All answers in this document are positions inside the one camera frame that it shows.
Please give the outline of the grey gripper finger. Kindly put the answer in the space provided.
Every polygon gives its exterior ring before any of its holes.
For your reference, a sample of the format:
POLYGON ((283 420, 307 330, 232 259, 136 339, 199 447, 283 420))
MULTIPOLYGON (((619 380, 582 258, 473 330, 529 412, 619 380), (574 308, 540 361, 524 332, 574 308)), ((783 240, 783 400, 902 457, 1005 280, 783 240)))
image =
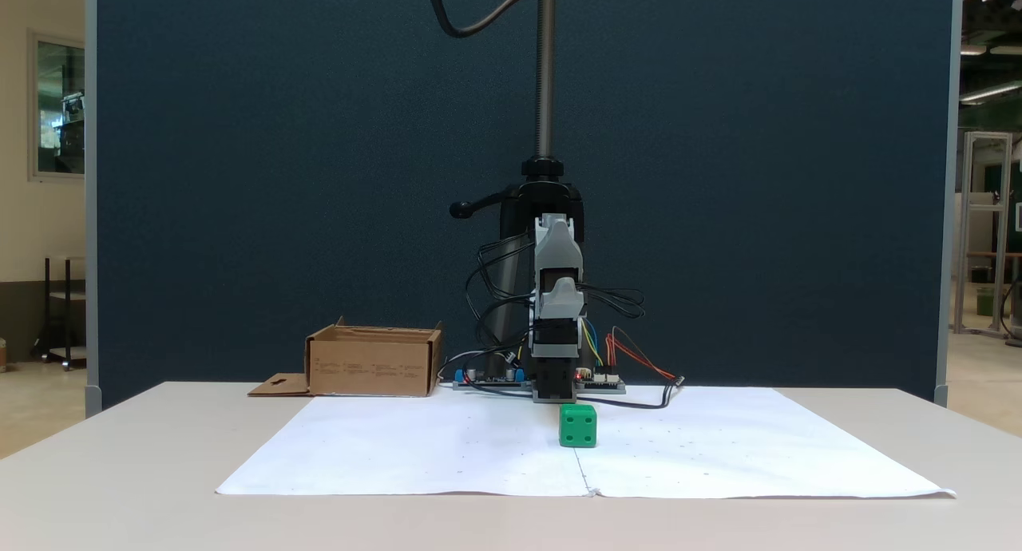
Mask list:
POLYGON ((559 278, 550 291, 539 295, 539 319, 577 319, 584 305, 584 293, 576 281, 559 278))

